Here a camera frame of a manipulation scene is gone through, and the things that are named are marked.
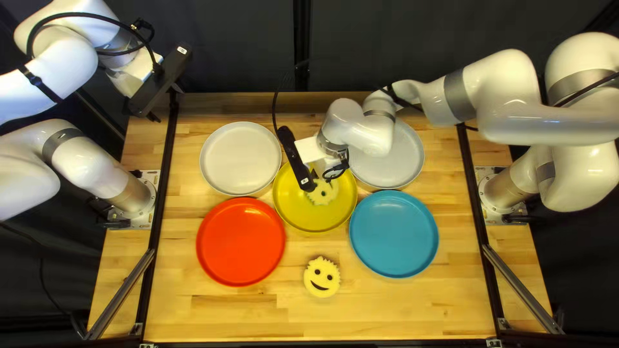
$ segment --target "plate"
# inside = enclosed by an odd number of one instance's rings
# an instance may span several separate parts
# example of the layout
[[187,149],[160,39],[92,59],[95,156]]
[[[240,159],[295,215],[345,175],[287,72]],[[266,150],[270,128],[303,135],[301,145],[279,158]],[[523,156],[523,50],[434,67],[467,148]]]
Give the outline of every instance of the plate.
[[350,218],[350,242],[372,271],[390,278],[426,269],[438,250],[438,228],[417,198],[380,191],[361,201]]
[[335,179],[339,185],[337,197],[328,205],[314,205],[299,188],[290,163],[277,173],[273,182],[273,203],[284,221],[312,234],[328,232],[342,225],[357,204],[357,183],[350,171]]
[[214,131],[202,146],[200,169],[217,191],[247,196],[265,188],[282,163],[279,141],[253,122],[234,122]]
[[350,170],[361,182],[382,189],[408,185],[422,170],[425,156],[419,135],[406,122],[396,119],[393,145],[387,157],[372,157],[349,147]]
[[254,198],[235,198],[213,208],[196,238],[197,258],[216,282],[233,287],[266,278],[282,259],[286,233],[273,208]]

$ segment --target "wooden tabletop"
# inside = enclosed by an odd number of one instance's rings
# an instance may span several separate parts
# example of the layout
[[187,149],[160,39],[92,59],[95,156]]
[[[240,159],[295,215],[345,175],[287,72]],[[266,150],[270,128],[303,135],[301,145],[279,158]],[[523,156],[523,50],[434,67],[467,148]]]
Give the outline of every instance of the wooden tabletop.
[[[280,94],[278,124],[297,139],[320,127],[329,103],[339,97],[361,102],[366,92]],[[403,191],[434,215],[439,249],[421,274],[394,280],[372,273],[355,256],[347,224],[305,237],[286,226],[287,244],[278,268],[264,281],[230,288],[209,278],[195,254],[198,226],[217,204],[230,199],[202,178],[198,158],[217,128],[252,121],[272,129],[272,94],[187,94],[175,134],[170,180],[144,339],[152,342],[333,341],[486,338],[495,334],[455,127],[439,128],[415,110],[398,113],[422,139],[425,164]],[[122,164],[158,169],[167,128],[167,100],[155,110],[163,122],[132,118]],[[469,131],[475,165],[509,165],[507,146]],[[282,163],[286,162],[282,154]],[[359,201],[372,189],[359,185]],[[256,198],[272,206],[271,186]],[[488,227],[491,245],[514,273],[550,309],[528,226]],[[148,244],[146,231],[108,231],[89,324],[101,313]],[[318,299],[303,287],[307,262],[321,254],[341,269],[335,296]],[[498,275],[506,319],[517,329],[542,328]],[[126,334],[135,321],[139,286],[132,291],[105,336]]]

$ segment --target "orange plate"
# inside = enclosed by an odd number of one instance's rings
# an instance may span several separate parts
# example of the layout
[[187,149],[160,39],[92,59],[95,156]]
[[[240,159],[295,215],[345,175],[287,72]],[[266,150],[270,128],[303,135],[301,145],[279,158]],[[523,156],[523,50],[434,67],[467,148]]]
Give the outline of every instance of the orange plate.
[[286,232],[273,208],[254,198],[235,198],[211,210],[196,238],[197,258],[216,282],[255,284],[277,267]]

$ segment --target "smiley face sponge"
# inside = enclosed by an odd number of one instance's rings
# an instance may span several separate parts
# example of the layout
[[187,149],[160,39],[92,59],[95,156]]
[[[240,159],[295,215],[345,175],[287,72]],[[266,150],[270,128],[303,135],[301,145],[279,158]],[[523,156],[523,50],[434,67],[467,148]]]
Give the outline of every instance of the smiley face sponge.
[[333,262],[318,256],[305,269],[303,283],[314,296],[333,296],[340,289],[340,270]]

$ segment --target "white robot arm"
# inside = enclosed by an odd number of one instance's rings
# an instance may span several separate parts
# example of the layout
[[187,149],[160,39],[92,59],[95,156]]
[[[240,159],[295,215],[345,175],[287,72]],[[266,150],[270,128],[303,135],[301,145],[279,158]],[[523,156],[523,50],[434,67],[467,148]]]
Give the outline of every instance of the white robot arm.
[[[26,53],[32,29],[41,20],[65,12],[86,12],[118,20],[102,0],[54,0],[15,30]],[[32,45],[34,58],[0,76],[0,124],[35,115],[62,101],[88,81],[98,62],[114,85],[132,97],[162,57],[144,46],[128,54],[102,56],[98,51],[138,48],[130,33],[100,19],[63,17],[43,26]],[[59,180],[46,163],[74,185],[112,203],[125,215],[152,207],[153,193],[71,123],[48,120],[0,137],[0,220],[8,219],[54,196]]]
[[[559,45],[546,67],[552,105],[619,70],[619,39],[603,33],[576,35]],[[537,75],[528,56],[504,50],[424,84],[397,81],[363,102],[336,100],[316,137],[295,142],[301,161],[328,168],[345,164],[355,146],[384,155],[391,146],[399,103],[421,103],[433,124],[454,125],[476,118],[480,134],[502,144],[532,145],[511,168],[485,185],[482,202],[511,212],[511,207],[540,193],[550,209],[567,212],[591,207],[619,181],[614,140],[619,137],[619,89],[616,82],[594,88],[567,103],[543,105]]]
[[[87,12],[118,20],[102,0],[54,0],[15,30],[14,40],[24,53],[32,28],[51,15]],[[101,61],[116,88],[132,97],[153,70],[146,47],[121,56],[97,56],[95,48],[118,52],[135,44],[129,33],[108,22],[82,17],[52,20],[33,41],[34,58],[0,76],[0,124],[51,108],[84,85]],[[157,62],[162,60],[154,53]]]

